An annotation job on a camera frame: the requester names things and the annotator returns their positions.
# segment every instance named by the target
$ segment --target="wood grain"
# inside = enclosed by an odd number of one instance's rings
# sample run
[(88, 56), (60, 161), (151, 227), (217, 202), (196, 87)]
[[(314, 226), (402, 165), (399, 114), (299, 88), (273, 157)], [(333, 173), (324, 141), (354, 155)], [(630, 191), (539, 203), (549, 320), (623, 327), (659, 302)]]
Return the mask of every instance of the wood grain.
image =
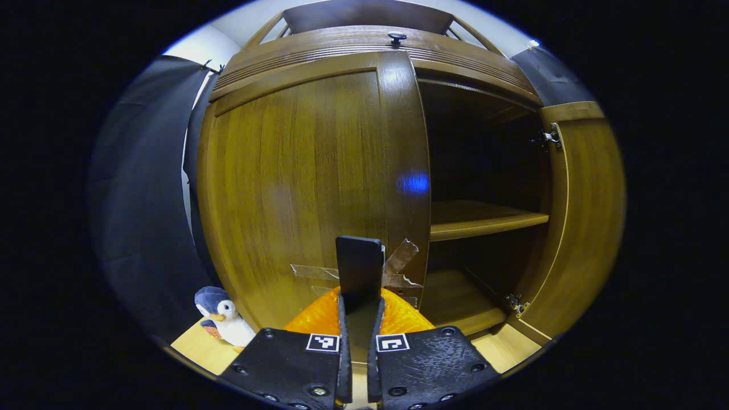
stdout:
[(428, 271), (420, 313), (436, 328), (452, 325), (466, 335), (506, 320), (506, 314), (478, 284), (455, 268)]
[[(586, 103), (572, 103), (587, 112)], [(596, 104), (591, 109), (599, 109)], [(544, 126), (557, 122), (563, 150), (552, 147), (553, 205), (548, 245), (534, 278), (525, 285), (530, 307), (515, 327), (529, 325), (552, 338), (568, 330), (603, 287), (615, 260), (625, 220), (625, 177), (620, 151), (604, 118), (562, 120), (569, 105), (540, 112)], [(538, 343), (548, 340), (536, 337)]]
[(483, 34), (479, 33), (475, 28), (471, 27), (470, 24), (466, 23), (465, 21), (461, 20), (460, 18), (453, 16), (453, 20), (458, 23), (461, 27), (463, 27), (466, 31), (469, 32), (472, 36), (478, 40), (479, 43), (481, 43), (488, 51), (491, 51), (493, 53), (496, 53), (500, 55), (501, 57), (506, 58), (507, 56), (502, 53), (499, 48), (494, 45), (491, 41), (489, 41)]
[[(312, 285), (331, 284), (294, 276), (290, 264), (335, 268), (339, 235), (380, 239), (386, 257), (409, 238), (421, 251), (401, 273), (422, 283), (429, 164), (406, 53), (360, 53), (271, 75), (212, 104), (203, 127), (208, 248), (254, 330), (284, 327), (313, 302)], [(420, 298), (421, 289), (403, 296)]]
[(292, 34), (338, 26), (396, 26), (443, 34), (453, 15), (395, 0), (317, 1), (284, 10)]
[(284, 12), (280, 11), (276, 13), (266, 24), (263, 25), (263, 27), (259, 28), (258, 31), (256, 31), (256, 34), (251, 37), (250, 40), (246, 43), (246, 45), (243, 46), (242, 50), (249, 49), (250, 47), (254, 47), (257, 45), (260, 45), (263, 39), (268, 35), (268, 33), (273, 30), (274, 27), (276, 27), (276, 24), (278, 24), (279, 21), (284, 17)]
[(216, 339), (200, 326), (204, 318), (190, 326), (172, 342), (172, 347), (181, 355), (195, 362), (212, 374), (220, 375), (238, 356), (230, 343)]
[(549, 220), (549, 215), (484, 204), (478, 201), (443, 201), (431, 206), (430, 241), (488, 235)]
[(510, 325), (504, 325), (499, 334), (488, 334), (471, 343), (499, 373), (522, 363), (541, 347)]
[(245, 86), (257, 76), (285, 66), (337, 55), (395, 50), (387, 37), (389, 31), (402, 31), (408, 35), (397, 50), (408, 51), (417, 69), (453, 67), (460, 69), (456, 70), (456, 74), (470, 76), (476, 73), (475, 80), (478, 82), (493, 83), (507, 95), (542, 106), (531, 83), (512, 61), (457, 39), (393, 26), (322, 28), (244, 48), (230, 59), (215, 85), (211, 101)]
[(578, 101), (544, 107), (540, 115), (542, 118), (559, 118), (561, 122), (605, 118), (605, 114), (595, 101)]

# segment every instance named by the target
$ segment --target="open cabinet door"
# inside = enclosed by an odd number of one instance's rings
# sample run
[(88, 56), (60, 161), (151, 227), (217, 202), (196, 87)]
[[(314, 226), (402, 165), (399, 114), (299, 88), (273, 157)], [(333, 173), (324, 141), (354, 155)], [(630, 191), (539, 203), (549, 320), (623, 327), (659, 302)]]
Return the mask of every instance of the open cabinet door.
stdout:
[(576, 323), (607, 281), (623, 234), (625, 177), (597, 103), (545, 107), (539, 116), (561, 136), (561, 148), (550, 145), (552, 211), (533, 277), (518, 289), (526, 308), (507, 322), (543, 346)]
[(339, 235), (380, 239), (386, 258), (411, 240), (419, 252), (400, 273), (424, 281), (428, 147), (405, 51), (301, 64), (215, 101), (198, 181), (215, 268), (254, 330), (283, 328), (316, 299), (312, 287), (338, 286), (292, 265), (337, 268)]

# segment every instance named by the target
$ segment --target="orange object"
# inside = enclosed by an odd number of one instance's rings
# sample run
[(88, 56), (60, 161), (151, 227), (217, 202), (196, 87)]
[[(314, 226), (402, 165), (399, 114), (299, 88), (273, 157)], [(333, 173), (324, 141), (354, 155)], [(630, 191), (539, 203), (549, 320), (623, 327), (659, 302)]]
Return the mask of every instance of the orange object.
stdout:
[[(380, 326), (381, 335), (435, 329), (435, 326), (428, 319), (398, 295), (383, 288), (382, 297), (385, 299), (385, 314), (382, 318), (382, 326)], [(339, 287), (323, 294), (307, 306), (286, 325), (284, 330), (324, 335), (341, 334), (339, 327)]]

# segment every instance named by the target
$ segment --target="white wall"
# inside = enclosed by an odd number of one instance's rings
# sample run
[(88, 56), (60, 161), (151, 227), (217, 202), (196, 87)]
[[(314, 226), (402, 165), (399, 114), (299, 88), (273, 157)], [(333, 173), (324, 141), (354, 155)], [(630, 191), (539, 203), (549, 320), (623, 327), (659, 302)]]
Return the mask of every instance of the white wall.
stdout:
[(233, 54), (240, 49), (241, 46), (238, 43), (217, 28), (207, 24), (180, 39), (164, 54), (186, 58), (200, 64), (204, 64), (212, 58), (213, 61), (208, 63), (208, 67), (218, 70), (221, 64), (227, 64)]
[[(256, 0), (212, 21), (210, 25), (228, 35), (238, 45), (243, 46), (277, 12), (311, 2), (309, 0)], [(462, 0), (410, 0), (410, 3), (422, 4), (457, 15), (491, 40), (508, 58), (526, 50), (528, 47), (524, 43), (533, 39), (498, 17)], [(276, 36), (279, 31), (279, 28), (275, 28), (269, 33), (269, 36)], [(460, 30), (459, 35), (464, 38), (464, 41), (480, 46), (477, 40), (464, 30)]]

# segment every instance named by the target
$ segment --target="penguin plush toy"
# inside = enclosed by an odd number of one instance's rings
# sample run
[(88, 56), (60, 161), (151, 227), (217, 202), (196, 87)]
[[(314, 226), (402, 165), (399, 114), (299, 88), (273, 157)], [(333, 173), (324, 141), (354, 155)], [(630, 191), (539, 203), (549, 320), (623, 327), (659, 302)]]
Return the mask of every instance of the penguin plush toy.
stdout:
[(215, 286), (205, 286), (195, 294), (195, 306), (204, 317), (200, 323), (213, 337), (223, 339), (233, 345), (233, 349), (240, 353), (243, 348), (256, 336), (248, 326), (235, 305), (228, 298), (225, 290)]

